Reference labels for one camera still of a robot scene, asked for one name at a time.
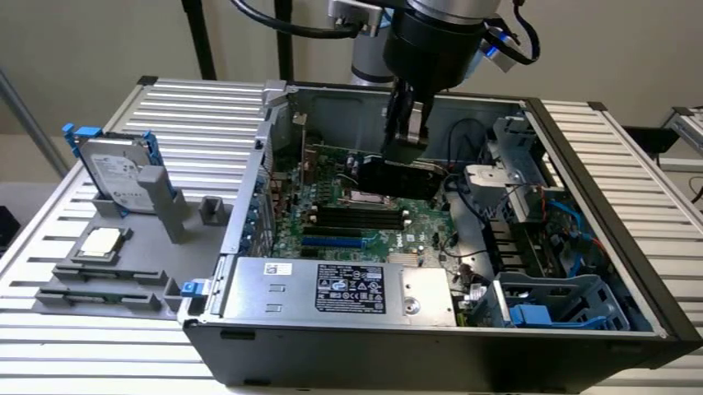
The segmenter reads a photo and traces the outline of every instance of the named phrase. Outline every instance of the black pcie slot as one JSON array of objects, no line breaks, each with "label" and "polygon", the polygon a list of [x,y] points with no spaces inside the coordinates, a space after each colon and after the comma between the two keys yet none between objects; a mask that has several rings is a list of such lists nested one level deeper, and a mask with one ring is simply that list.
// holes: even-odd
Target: black pcie slot
[{"label": "black pcie slot", "polygon": [[400,211],[321,207],[316,216],[317,226],[357,229],[403,229]]},{"label": "black pcie slot", "polygon": [[329,228],[325,226],[305,226],[303,228],[305,236],[336,236],[336,237],[361,237],[361,230],[347,228]]}]

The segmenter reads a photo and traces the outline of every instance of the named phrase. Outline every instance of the white sticker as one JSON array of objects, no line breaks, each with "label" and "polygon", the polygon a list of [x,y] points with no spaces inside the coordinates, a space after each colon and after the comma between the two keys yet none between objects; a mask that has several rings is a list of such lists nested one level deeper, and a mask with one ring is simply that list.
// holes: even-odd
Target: white sticker
[{"label": "white sticker", "polygon": [[293,264],[268,262],[264,265],[264,274],[267,276],[289,276],[291,274],[293,274]]},{"label": "white sticker", "polygon": [[91,160],[115,202],[129,211],[153,211],[147,190],[136,183],[137,165],[124,156],[92,155]]}]

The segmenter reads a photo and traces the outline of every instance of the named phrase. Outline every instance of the green circuit board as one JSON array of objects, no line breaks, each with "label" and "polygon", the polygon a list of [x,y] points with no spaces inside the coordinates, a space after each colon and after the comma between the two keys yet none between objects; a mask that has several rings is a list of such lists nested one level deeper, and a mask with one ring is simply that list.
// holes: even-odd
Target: green circuit board
[{"label": "green circuit board", "polygon": [[364,207],[379,210],[404,210],[412,221],[403,230],[361,229],[363,248],[316,248],[317,259],[339,261],[387,262],[392,253],[416,254],[423,267],[441,267],[439,251],[432,247],[432,235],[444,239],[453,232],[449,212],[441,211],[436,201],[383,197],[383,204],[364,205],[349,203],[353,182],[343,174],[349,156],[361,160],[363,152],[349,151],[331,146],[309,146],[307,159],[308,172],[295,169],[288,172],[288,187],[281,195],[297,194],[297,204],[289,212],[277,216],[276,242],[272,256],[276,258],[300,258],[303,228],[309,226],[308,211],[313,204],[324,207]]}]

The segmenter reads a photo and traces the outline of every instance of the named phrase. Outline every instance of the black pole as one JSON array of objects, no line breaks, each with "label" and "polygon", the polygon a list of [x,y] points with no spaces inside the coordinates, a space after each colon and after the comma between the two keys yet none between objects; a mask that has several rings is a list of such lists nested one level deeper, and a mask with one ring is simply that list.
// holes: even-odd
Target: black pole
[{"label": "black pole", "polygon": [[203,0],[181,0],[185,16],[188,17],[189,34],[196,47],[197,66],[203,80],[216,80],[215,61],[209,49],[208,27],[203,15]]},{"label": "black pole", "polygon": [[[276,0],[273,2],[276,19],[291,22],[293,16],[293,0]],[[293,38],[291,35],[276,33],[277,44],[277,74],[284,81],[293,81]]]}]

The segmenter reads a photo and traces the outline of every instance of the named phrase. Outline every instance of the power supply label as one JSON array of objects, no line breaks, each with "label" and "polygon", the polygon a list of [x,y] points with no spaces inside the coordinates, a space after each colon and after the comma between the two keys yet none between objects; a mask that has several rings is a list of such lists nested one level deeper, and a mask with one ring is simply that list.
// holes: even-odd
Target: power supply label
[{"label": "power supply label", "polygon": [[385,314],[383,267],[317,265],[315,308],[324,313]]}]

